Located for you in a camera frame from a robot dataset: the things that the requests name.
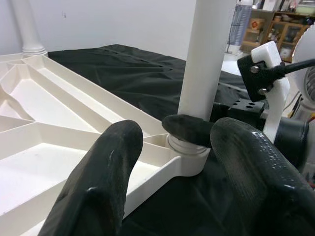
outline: white plastic tray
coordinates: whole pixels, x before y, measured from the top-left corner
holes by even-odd
[[[125,217],[171,178],[202,170],[204,156],[168,148],[160,121],[49,58],[0,61],[1,235],[36,236],[70,172],[117,121],[136,121],[145,137]]]

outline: fan grille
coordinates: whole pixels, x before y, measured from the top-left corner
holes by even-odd
[[[315,102],[315,66],[310,67],[305,75],[305,88],[312,102]]]

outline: white shelf leg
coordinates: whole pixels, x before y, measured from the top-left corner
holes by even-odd
[[[29,0],[11,0],[14,15],[21,33],[23,54],[26,56],[46,54],[36,29]]]
[[[178,114],[209,120],[236,0],[197,0]],[[176,151],[199,155],[205,148],[169,136]]]

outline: screw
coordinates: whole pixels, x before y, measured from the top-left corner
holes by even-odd
[[[259,72],[259,67],[258,66],[254,65],[254,66],[251,67],[251,73],[256,74],[258,72]]]
[[[266,92],[268,92],[266,88],[261,88],[260,90],[258,90],[258,93],[263,96],[266,94]]]

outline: black cable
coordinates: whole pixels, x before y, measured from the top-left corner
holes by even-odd
[[[305,60],[291,65],[285,65],[284,62],[281,62],[280,65],[277,65],[274,68],[265,68],[264,77],[270,78],[270,82],[273,83],[275,80],[285,77],[286,74],[312,66],[315,66],[315,59]]]
[[[292,73],[294,71],[308,68],[311,66],[315,66],[315,59],[306,60],[306,61],[291,64],[291,65],[286,65],[284,68],[284,72],[285,72],[285,74],[289,74],[289,73]]]
[[[296,93],[296,95],[294,96],[294,98],[292,99],[292,101],[283,109],[283,111],[285,111],[286,109],[288,109],[288,108],[292,105],[292,103],[293,103],[294,100],[297,98],[297,96],[299,95],[299,93],[300,93],[300,91],[298,91],[298,92]]]
[[[293,109],[292,109],[292,112],[291,112],[291,116],[289,117],[289,118],[292,118],[294,115],[295,115],[295,113],[296,113],[296,111],[300,108],[300,106],[301,106],[301,101],[303,100],[303,97],[302,97],[302,95],[300,94],[300,96],[299,96],[299,98],[297,99],[297,101],[295,102],[295,105],[294,105],[294,107],[293,107]]]

